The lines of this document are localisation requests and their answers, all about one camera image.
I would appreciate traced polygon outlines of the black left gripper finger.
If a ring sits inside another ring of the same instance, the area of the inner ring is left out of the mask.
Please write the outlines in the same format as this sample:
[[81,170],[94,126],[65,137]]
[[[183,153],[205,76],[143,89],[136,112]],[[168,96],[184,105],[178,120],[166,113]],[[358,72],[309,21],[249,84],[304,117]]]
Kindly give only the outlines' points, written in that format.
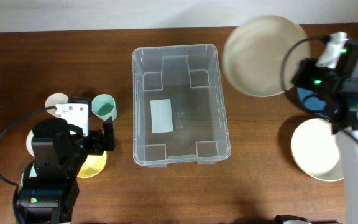
[[112,117],[109,117],[103,123],[104,131],[104,150],[105,151],[114,151],[116,146],[115,136],[114,136],[114,127]]
[[79,104],[87,104],[88,105],[88,117],[92,117],[92,110],[91,110],[91,99],[90,98],[83,98],[83,97],[71,97],[68,99],[68,103],[79,103]]

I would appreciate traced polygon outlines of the mint green plastic cup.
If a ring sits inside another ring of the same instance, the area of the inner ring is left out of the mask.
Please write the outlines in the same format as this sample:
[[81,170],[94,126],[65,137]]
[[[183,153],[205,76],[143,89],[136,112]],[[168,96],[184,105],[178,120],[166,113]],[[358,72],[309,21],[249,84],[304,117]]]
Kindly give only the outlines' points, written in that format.
[[91,102],[92,112],[101,120],[106,121],[117,118],[117,107],[115,99],[108,94],[100,94]]

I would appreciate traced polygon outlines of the dark blue bowl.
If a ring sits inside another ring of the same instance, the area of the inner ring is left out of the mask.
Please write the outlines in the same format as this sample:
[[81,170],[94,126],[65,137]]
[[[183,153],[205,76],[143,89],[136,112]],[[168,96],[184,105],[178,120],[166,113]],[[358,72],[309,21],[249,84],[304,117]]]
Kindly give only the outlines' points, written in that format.
[[304,88],[296,88],[296,103],[300,108],[312,111],[315,116],[330,121],[331,118],[326,114],[326,102],[320,100],[316,93]]

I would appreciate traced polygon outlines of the cream large bowl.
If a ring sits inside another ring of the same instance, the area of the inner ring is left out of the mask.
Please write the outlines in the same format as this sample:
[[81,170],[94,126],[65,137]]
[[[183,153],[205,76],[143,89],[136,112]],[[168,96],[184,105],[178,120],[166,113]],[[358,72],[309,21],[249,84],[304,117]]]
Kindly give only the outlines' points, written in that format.
[[291,154],[297,166],[314,179],[336,182],[344,178],[335,135],[323,119],[309,119],[295,129]]

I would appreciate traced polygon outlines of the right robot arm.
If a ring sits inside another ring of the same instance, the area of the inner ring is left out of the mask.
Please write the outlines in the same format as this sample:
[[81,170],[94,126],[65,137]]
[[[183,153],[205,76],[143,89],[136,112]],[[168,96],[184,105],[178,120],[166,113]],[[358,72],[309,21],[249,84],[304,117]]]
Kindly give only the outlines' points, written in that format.
[[358,40],[346,33],[316,36],[325,44],[318,59],[305,58],[291,82],[312,91],[326,103],[311,110],[300,100],[293,104],[331,124],[344,174],[347,223],[358,223]]

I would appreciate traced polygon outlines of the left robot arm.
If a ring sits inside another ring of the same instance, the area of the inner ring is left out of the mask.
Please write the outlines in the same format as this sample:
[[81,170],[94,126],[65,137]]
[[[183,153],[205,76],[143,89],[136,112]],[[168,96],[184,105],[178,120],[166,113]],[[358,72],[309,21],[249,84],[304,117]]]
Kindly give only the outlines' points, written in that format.
[[115,149],[112,119],[98,130],[89,129],[91,100],[69,98],[54,106],[57,117],[32,128],[32,161],[13,207],[18,223],[69,223],[80,192],[76,178],[89,156]]

